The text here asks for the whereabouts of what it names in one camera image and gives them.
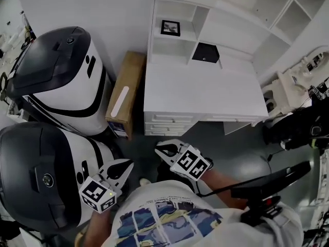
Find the white t-shirt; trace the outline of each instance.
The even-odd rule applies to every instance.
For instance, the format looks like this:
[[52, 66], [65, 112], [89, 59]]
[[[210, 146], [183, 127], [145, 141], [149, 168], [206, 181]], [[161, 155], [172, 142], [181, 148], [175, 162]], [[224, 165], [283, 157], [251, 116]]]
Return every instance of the white t-shirt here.
[[281, 206], [282, 213], [273, 220], [265, 218], [266, 222], [251, 227], [240, 222], [242, 210], [213, 209], [181, 182], [158, 182], [129, 196], [103, 247], [300, 247], [300, 219], [291, 208]]

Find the white desk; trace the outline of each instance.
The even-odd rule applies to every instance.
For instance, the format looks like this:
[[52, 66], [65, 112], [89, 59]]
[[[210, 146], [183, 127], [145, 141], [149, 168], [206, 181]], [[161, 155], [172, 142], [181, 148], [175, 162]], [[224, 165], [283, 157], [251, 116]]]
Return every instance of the white desk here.
[[148, 63], [145, 134], [181, 136], [199, 120], [250, 123], [267, 117], [251, 63], [226, 55], [220, 60], [221, 65]]

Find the person's arm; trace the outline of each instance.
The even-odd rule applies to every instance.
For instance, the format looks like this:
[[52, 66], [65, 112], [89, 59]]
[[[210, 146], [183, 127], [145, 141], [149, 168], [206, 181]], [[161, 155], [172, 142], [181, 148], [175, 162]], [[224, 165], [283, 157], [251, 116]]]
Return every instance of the person's arm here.
[[[219, 188], [231, 186], [239, 183], [238, 181], [227, 177], [218, 171], [211, 169], [206, 171], [200, 178], [204, 181], [211, 190], [216, 190]], [[247, 207], [247, 200], [242, 199], [233, 199], [231, 197], [231, 191], [227, 190], [221, 193], [218, 193], [217, 196], [229, 207], [229, 208], [238, 208], [245, 209]]]
[[112, 225], [109, 217], [111, 211], [102, 214], [94, 212], [84, 240], [84, 247], [101, 247], [111, 234]]

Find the white cabinet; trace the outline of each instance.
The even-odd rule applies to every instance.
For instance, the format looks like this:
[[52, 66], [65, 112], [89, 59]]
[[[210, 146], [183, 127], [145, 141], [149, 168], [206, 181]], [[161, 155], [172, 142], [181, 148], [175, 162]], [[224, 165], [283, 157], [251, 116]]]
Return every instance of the white cabinet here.
[[148, 113], [145, 112], [145, 122], [149, 123], [173, 123], [173, 124], [194, 124], [198, 121], [195, 114], [180, 113]]
[[176, 123], [154, 124], [145, 123], [145, 131], [177, 131], [186, 132], [193, 125], [178, 125]]
[[[146, 135], [181, 136], [199, 120], [228, 132], [268, 116], [258, 78], [289, 52], [325, 0], [154, 0], [145, 79]], [[180, 36], [161, 34], [163, 20]], [[220, 60], [193, 60], [199, 43]]]

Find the white label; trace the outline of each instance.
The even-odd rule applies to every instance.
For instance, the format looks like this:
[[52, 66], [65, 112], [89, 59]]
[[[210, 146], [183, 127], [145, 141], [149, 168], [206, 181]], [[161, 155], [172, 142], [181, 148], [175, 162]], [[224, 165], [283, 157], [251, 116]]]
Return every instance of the white label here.
[[121, 131], [114, 131], [114, 132], [120, 137], [128, 137], [128, 135], [125, 132], [121, 132]]
[[118, 112], [119, 112], [119, 110], [121, 108], [121, 105], [123, 104], [123, 101], [124, 101], [124, 99], [125, 99], [128, 91], [129, 91], [129, 87], [128, 86], [123, 87], [123, 89], [122, 89], [122, 91], [120, 93], [120, 96], [117, 99], [117, 102], [115, 103], [115, 105], [114, 105], [114, 107], [113, 107], [113, 109], [111, 111], [111, 116], [112, 117], [116, 117], [118, 115]]

